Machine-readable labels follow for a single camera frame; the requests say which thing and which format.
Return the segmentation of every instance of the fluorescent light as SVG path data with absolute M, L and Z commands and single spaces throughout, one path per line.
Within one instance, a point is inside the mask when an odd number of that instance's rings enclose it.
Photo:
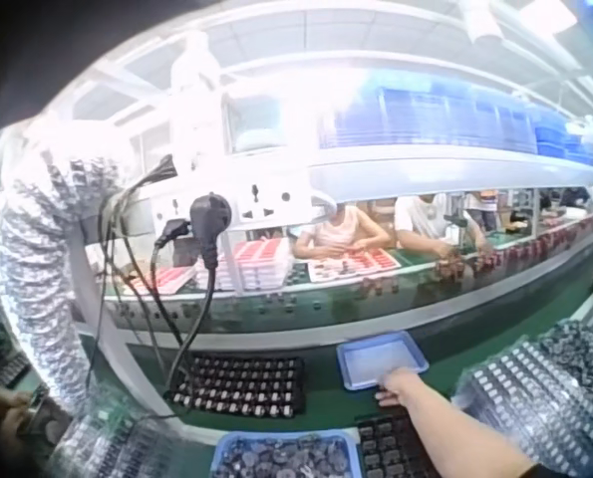
M 572 27 L 577 18 L 561 0 L 533 0 L 519 12 L 524 25 L 539 35 L 555 35 Z

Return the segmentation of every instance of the clear plastic tray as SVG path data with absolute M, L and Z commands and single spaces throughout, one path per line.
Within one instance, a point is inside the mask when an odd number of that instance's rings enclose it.
M 287 444 L 290 441 L 297 441 L 301 437 L 308 435 L 317 435 L 323 441 L 337 438 L 342 440 L 346 446 L 346 458 L 349 461 L 349 471 L 341 475 L 349 478 L 362 478 L 362 470 L 360 467 L 360 458 L 358 457 L 358 450 L 356 448 L 356 441 L 342 430 L 321 430 L 321 431 L 303 431 L 293 433 L 261 433 L 261 432 L 242 432 L 233 431 L 223 436 L 216 444 L 214 450 L 214 457 L 209 468 L 210 475 L 213 474 L 218 466 L 222 463 L 223 455 L 228 452 L 230 445 L 235 440 L 242 440 L 246 447 L 253 443 L 266 442 L 272 440 L 274 442 L 281 442 Z
M 417 373 L 429 368 L 412 336 L 404 331 L 341 344 L 336 354 L 348 390 L 377 386 L 386 373 L 401 366 Z

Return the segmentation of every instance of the white shirt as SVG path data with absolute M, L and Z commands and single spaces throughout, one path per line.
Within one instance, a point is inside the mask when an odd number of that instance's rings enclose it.
M 482 197 L 482 200 L 479 200 L 473 194 L 469 193 L 466 195 L 466 198 L 464 199 L 464 209 L 475 209 L 477 211 L 496 212 L 497 196 L 492 196 L 488 198 Z
M 323 222 L 306 226 L 307 231 L 314 237 L 314 246 L 350 246 L 354 243 L 360 221 L 356 206 L 345 206 L 345 218 L 341 224 L 334 226 L 331 222 Z
M 431 239 L 446 237 L 446 229 L 450 226 L 445 221 L 446 194 L 436 194 L 432 203 L 426 203 L 417 196 L 401 196 L 396 200 L 397 231 L 417 232 Z M 470 221 L 467 212 L 464 217 Z

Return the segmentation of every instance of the blue tray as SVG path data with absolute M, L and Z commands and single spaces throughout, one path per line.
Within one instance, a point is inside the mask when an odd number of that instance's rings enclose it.
M 210 474 L 216 471 L 220 464 L 223 454 L 227 451 L 230 443 L 234 440 L 245 440 L 249 443 L 253 441 L 263 441 L 267 439 L 281 440 L 283 442 L 290 440 L 297 440 L 302 436 L 318 435 L 323 440 L 325 438 L 340 438 L 347 445 L 347 459 L 349 460 L 349 473 L 351 478 L 362 478 L 363 473 L 360 467 L 360 459 L 358 457 L 358 450 L 356 449 L 356 441 L 342 430 L 321 430 L 321 431 L 300 431 L 293 433 L 262 433 L 262 432 L 244 432 L 232 431 L 223 436 L 216 444 L 214 450 L 214 457 L 212 464 L 209 467 Z
M 412 336 L 404 331 L 341 344 L 336 355 L 348 390 L 377 386 L 385 374 L 400 366 L 417 373 L 429 368 Z

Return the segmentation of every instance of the worker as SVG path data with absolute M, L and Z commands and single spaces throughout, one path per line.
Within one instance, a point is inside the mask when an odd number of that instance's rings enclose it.
M 567 187 L 562 192 L 559 205 L 562 207 L 585 207 L 591 196 L 585 187 Z
M 567 478 L 534 463 L 502 434 L 455 408 L 399 368 L 376 393 L 380 406 L 404 406 L 443 478 Z
M 28 419 L 31 393 L 0 386 L 0 478 L 39 476 L 38 468 L 17 432 Z
M 464 209 L 485 232 L 497 229 L 497 191 L 473 191 L 464 199 Z
M 446 194 L 423 194 L 420 196 L 402 196 L 396 201 L 396 234 L 398 242 L 405 249 L 416 252 L 435 254 L 441 259 L 457 255 L 455 246 L 444 239 L 449 223 Z M 478 252 L 488 253 L 491 246 L 477 223 L 464 212 L 466 232 L 475 244 Z
M 302 229 L 293 251 L 299 259 L 338 258 L 348 252 L 384 247 L 389 241 L 387 232 L 367 213 L 356 206 L 339 204 L 329 221 Z

